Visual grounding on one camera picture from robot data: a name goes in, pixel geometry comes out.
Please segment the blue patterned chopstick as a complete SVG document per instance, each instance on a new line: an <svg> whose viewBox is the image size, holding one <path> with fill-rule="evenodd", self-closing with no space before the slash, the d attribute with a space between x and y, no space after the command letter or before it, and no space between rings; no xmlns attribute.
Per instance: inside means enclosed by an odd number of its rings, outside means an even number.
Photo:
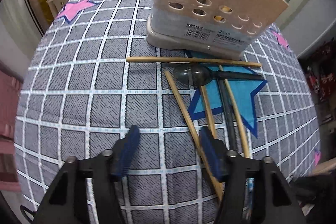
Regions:
<svg viewBox="0 0 336 224"><path fill-rule="evenodd" d="M253 202L253 188L254 188L254 179L249 178L247 182L247 189L248 189L248 194L247 194L247 213L246 213L246 220L247 222L250 222L251 219L251 214L252 214L252 202Z"/></svg>

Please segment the wooden chopstick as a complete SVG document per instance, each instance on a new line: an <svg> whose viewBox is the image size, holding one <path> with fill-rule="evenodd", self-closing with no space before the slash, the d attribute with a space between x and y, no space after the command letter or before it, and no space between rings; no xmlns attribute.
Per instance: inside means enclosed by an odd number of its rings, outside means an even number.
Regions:
<svg viewBox="0 0 336 224"><path fill-rule="evenodd" d="M223 103L223 109L224 109L224 117L226 120L227 124L227 130L228 130L228 137L229 137L229 144L230 148L237 151L238 146L237 146L237 140L236 140L236 135L235 135L235 129L234 129L234 122L232 118L232 113L231 113L231 108L230 108L230 103L232 103L232 108L233 108L233 113L236 118L237 122L237 127L239 130L240 134L240 140L241 140L241 147L243 149L244 156L247 158L251 157L251 153L249 151L249 146L248 146L248 140L247 140L247 135L245 131L244 124L242 122L242 118L240 115L240 112L238 110L238 106L236 104L234 94L232 92L232 89L230 87L230 83L228 82L227 79L217 79L218 82L218 87L220 90L220 96L222 99Z"/></svg>
<svg viewBox="0 0 336 224"><path fill-rule="evenodd" d="M174 97L175 97L176 102L179 106L179 109L180 109L180 111L183 115L183 118L185 119L187 127L189 128L189 131L190 131L190 134L191 134L191 136L193 138L193 141L195 143L195 147L197 149L198 155L201 157L202 162L205 165L206 171L207 171L208 175L210 176L210 180L211 180L212 185L214 187L215 193L217 194L219 201L221 201L222 197L223 197L222 184L220 182L218 182L217 179L214 178L213 174L211 173L210 166L209 166L209 164L207 162L207 159L206 159L206 155L203 152L200 141L199 141L199 135L198 135L198 133L195 129L193 120L190 118L189 112L187 111L187 108L186 108L186 106L183 102L183 99L182 99L181 95L179 94L179 91L176 87L176 84L174 82L174 79L173 79L171 73L169 71L165 71L165 76L166 76L167 82L168 82L168 84L171 88L171 91L174 94Z"/></svg>
<svg viewBox="0 0 336 224"><path fill-rule="evenodd" d="M217 65L232 65L237 67L251 67L260 68L262 64L246 61L234 61L225 59L204 59L204 58L189 58L189 57L153 57L153 56L135 56L127 57L126 61L129 63L206 63Z"/></svg>

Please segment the black spoon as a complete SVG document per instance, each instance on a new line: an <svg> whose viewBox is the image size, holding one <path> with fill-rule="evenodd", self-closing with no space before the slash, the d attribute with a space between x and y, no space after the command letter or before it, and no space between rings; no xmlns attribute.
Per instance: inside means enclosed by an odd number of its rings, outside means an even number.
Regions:
<svg viewBox="0 0 336 224"><path fill-rule="evenodd" d="M213 79L236 81L263 81L260 74L249 74L231 71L212 71L204 65L197 63L179 64L173 70L174 78L186 85L205 86Z"/></svg>
<svg viewBox="0 0 336 224"><path fill-rule="evenodd" d="M230 144L230 149L238 151L237 140L234 129L234 122L232 118L228 91L225 87L224 80L232 79L233 72L225 72L225 71L212 71L208 67L200 64L191 65L191 75L193 78L193 84L196 87L200 85L206 85L210 83L213 79L217 80L217 86L219 88L219 94L222 101L224 118L226 120L226 126L228 131L228 140Z"/></svg>

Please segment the checkered star tablecloth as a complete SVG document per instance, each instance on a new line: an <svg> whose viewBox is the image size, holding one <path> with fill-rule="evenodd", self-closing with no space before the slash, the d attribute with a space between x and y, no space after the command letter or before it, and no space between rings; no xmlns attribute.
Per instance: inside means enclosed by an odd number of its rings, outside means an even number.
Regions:
<svg viewBox="0 0 336 224"><path fill-rule="evenodd" d="M83 0L70 0L73 3ZM185 57L146 41L152 0L92 0L71 22L54 20L25 76L15 122L15 161L24 206L36 211L69 156L95 157L136 124L142 134L130 173L116 185L126 223L211 223L215 192L165 77L172 64L126 57ZM277 42L276 24L243 59L266 85L254 95L254 159L270 156L285 178L311 173L318 119L297 57Z"/></svg>

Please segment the pink plastic stool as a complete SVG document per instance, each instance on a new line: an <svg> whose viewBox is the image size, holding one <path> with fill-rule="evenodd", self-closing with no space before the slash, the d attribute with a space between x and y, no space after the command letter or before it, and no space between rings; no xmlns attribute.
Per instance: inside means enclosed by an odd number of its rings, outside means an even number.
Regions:
<svg viewBox="0 0 336 224"><path fill-rule="evenodd" d="M15 117L21 83L1 72L1 189L19 192L21 187L15 166Z"/></svg>

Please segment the beige utensil holder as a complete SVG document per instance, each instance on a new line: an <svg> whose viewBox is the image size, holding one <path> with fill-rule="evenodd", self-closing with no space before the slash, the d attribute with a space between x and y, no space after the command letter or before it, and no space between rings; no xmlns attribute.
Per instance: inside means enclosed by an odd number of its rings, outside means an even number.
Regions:
<svg viewBox="0 0 336 224"><path fill-rule="evenodd" d="M147 42L239 60L287 7L284 0L153 0Z"/></svg>

